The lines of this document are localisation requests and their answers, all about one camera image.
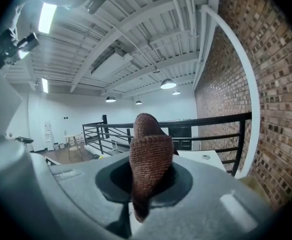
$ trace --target floor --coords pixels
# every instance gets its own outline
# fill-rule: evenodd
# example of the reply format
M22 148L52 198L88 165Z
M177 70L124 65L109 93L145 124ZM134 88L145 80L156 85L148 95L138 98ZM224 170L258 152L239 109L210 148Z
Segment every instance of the floor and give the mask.
M82 154L82 158L80 156L79 150L69 151L69 158L68 158L68 148L62 148L59 150L54 151L44 151L40 154L44 157L48 157L50 159L59 162L62 165L68 165L73 163L79 163L82 161L89 161L92 160L92 154L84 148L85 143L80 143L80 151Z

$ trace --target white ceiling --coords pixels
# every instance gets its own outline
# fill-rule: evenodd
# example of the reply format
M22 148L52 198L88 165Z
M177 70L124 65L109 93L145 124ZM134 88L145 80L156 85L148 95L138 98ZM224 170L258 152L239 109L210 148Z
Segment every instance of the white ceiling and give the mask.
M37 29L42 2L29 2L18 20L18 35L35 32L40 45L11 66L5 77L11 84L30 84L33 90L46 78L50 86L65 86L67 92L85 88L99 91L94 95L108 91L123 98L159 90L166 78L190 84L199 54L199 9L208 0L194 0L194 34L186 0L178 2L184 31L173 0L107 0L94 15L83 6L58 7L49 34ZM104 80L94 78L91 71L114 49L132 55L131 65Z

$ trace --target brick wall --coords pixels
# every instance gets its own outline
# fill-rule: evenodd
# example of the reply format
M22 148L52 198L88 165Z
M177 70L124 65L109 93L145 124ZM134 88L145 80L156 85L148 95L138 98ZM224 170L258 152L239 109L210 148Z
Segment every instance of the brick wall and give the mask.
M292 197L292 27L272 0L220 0L219 15L239 38L257 80L261 130L250 171L274 208ZM247 78L222 29L216 30L206 67L195 90L198 118L251 111ZM243 165L251 126L246 125ZM239 125L200 127L201 136L239 131ZM203 149L234 147L237 139L203 141ZM220 154L234 158L233 152Z

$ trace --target white wall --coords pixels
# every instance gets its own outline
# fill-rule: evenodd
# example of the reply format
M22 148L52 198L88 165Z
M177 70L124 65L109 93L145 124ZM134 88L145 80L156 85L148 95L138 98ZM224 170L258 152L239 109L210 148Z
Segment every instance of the white wall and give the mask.
M196 119L196 103L191 86L178 88L180 95L172 95L173 90L161 90L138 97L136 100L118 99L106 103L105 96L88 96L59 93L21 94L22 105L10 122L8 131L14 136L25 136L34 139L34 151L46 148L44 124L50 122L54 142L65 143L64 131L67 134L82 133L82 125L102 121L107 115L109 124L133 123L139 113L150 113L159 122ZM193 136L197 130L192 129Z
M30 138L28 124L28 94L20 93L20 96L22 98L22 102L11 119L6 134L9 136L9 133L11 133L13 138ZM30 151L33 150L32 144L27 145L27 147Z
M197 119L197 107L195 94L191 84L178 87L181 92L179 95L172 95L174 89L155 91L149 94L141 95L135 99L141 100L141 105L136 105L138 113L149 113L157 121L172 121L181 119ZM198 135L198 127L192 127L192 136Z
M65 143L64 131L80 134L83 124L101 122L102 115L107 115L109 124L131 123L136 117L132 101L118 99L106 103L105 99L103 96L41 94L39 113L43 140L45 122L51 124L54 142Z

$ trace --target light fixture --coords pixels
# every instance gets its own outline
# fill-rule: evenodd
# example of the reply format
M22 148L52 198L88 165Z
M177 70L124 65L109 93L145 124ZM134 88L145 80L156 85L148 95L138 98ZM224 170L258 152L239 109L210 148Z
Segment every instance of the light fixture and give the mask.
M176 86L176 83L173 82L170 78L167 78L162 81L160 88L161 89L170 89Z
M115 102L116 101L116 99L115 99L115 97L113 97L113 96L109 96L109 97L107 97L107 99L106 99L106 102Z
M180 92L178 90L175 90L172 95L178 95L178 94L180 94Z
M39 19L39 26L38 30L40 32L49 33L50 25L52 22L52 18L54 17L54 13L56 11L57 6L55 4L43 3L40 19Z
M22 60L23 58L25 58L25 56L28 54L28 51L22 51L22 50L18 50L18 55L20 57L20 59Z
M42 83L42 90L44 91L44 93L48 93L48 80L45 78L42 78L41 83Z

